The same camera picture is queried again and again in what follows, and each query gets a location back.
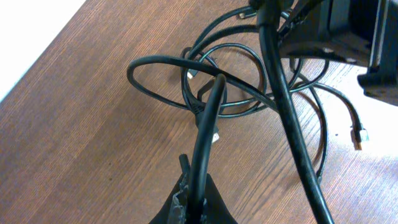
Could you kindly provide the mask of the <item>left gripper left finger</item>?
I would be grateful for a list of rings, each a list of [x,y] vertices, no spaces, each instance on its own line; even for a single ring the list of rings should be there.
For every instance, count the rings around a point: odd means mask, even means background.
[[[182,174],[164,205],[149,224],[185,224],[187,216],[188,177]]]

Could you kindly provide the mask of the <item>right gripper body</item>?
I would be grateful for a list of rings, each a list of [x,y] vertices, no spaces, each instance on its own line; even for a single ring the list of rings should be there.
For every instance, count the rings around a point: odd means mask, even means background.
[[[364,94],[397,105],[397,1],[299,1],[279,34],[281,57],[367,67]]]

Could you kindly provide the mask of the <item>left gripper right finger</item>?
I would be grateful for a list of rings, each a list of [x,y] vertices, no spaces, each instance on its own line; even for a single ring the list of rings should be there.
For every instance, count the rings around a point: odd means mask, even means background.
[[[237,221],[229,212],[210,174],[199,176],[198,222],[237,224]]]

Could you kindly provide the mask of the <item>black USB cable long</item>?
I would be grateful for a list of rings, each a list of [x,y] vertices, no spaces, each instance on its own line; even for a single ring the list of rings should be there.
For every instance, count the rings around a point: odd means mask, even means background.
[[[185,58],[154,55],[131,61],[127,69],[128,81],[134,88],[152,97],[156,97],[156,94],[146,90],[140,83],[136,82],[134,78],[134,70],[137,67],[152,63],[162,63],[167,65],[175,65],[182,68],[191,68],[193,70],[199,70],[201,72],[215,76],[211,86],[209,99],[207,103],[205,103],[203,111],[199,113],[200,119],[197,122],[198,134],[195,141],[193,157],[191,160],[189,160],[186,154],[182,154],[178,158],[180,161],[182,174],[187,174],[188,177],[187,216],[185,223],[199,223],[198,181],[200,175],[207,175],[210,151],[213,144],[213,136],[216,133],[216,123],[220,113],[220,108],[222,106],[221,102],[224,100],[226,84],[230,83],[248,93],[252,93],[256,97],[261,97],[266,91],[265,73],[261,72],[260,87],[255,88],[216,67],[193,60],[187,60]]]

